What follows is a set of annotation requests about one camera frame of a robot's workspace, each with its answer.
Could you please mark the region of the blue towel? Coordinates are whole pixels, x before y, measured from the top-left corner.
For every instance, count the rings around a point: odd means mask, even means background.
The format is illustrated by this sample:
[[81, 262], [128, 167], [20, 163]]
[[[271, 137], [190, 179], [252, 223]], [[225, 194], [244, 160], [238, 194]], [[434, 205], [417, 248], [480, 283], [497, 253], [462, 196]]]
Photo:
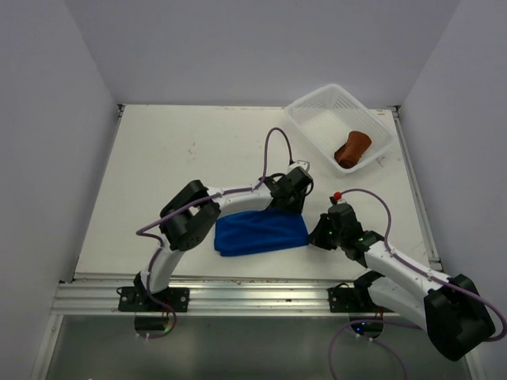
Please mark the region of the blue towel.
[[292, 249], [309, 244], [303, 216], [267, 210], [245, 211], [220, 218], [214, 248], [222, 257], [239, 257]]

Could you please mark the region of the brown orange towel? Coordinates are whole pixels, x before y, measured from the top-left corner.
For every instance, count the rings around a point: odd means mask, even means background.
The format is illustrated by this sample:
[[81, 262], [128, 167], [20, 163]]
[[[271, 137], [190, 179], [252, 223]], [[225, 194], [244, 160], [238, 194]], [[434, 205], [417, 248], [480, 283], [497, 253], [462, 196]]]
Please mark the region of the brown orange towel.
[[365, 133], [351, 131], [345, 144], [334, 152], [334, 160], [343, 169], [351, 169], [357, 165], [371, 144], [371, 138]]

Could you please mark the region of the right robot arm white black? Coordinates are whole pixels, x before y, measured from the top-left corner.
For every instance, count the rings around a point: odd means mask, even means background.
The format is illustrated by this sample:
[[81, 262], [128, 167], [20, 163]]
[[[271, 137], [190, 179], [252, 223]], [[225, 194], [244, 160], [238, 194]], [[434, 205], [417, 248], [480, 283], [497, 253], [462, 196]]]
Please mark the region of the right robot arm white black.
[[434, 272], [387, 249], [383, 236], [362, 228], [349, 204], [336, 203], [321, 214], [309, 241], [321, 249], [341, 249], [367, 270], [352, 288], [328, 290], [331, 311], [364, 313], [381, 307], [395, 312], [425, 331], [437, 351], [452, 361], [494, 335], [493, 320], [471, 279]]

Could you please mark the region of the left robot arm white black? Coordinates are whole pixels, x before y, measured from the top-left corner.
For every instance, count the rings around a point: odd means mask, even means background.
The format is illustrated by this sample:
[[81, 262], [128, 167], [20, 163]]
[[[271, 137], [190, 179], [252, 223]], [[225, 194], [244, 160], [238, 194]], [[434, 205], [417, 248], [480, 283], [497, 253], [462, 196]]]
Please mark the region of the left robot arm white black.
[[134, 280], [137, 302], [149, 311], [165, 304], [164, 294], [183, 253], [197, 247], [219, 218], [267, 210], [300, 215], [312, 186], [311, 175], [300, 165], [239, 188], [208, 188], [200, 180], [189, 182], [162, 209], [160, 219], [135, 232], [158, 241], [158, 250]]

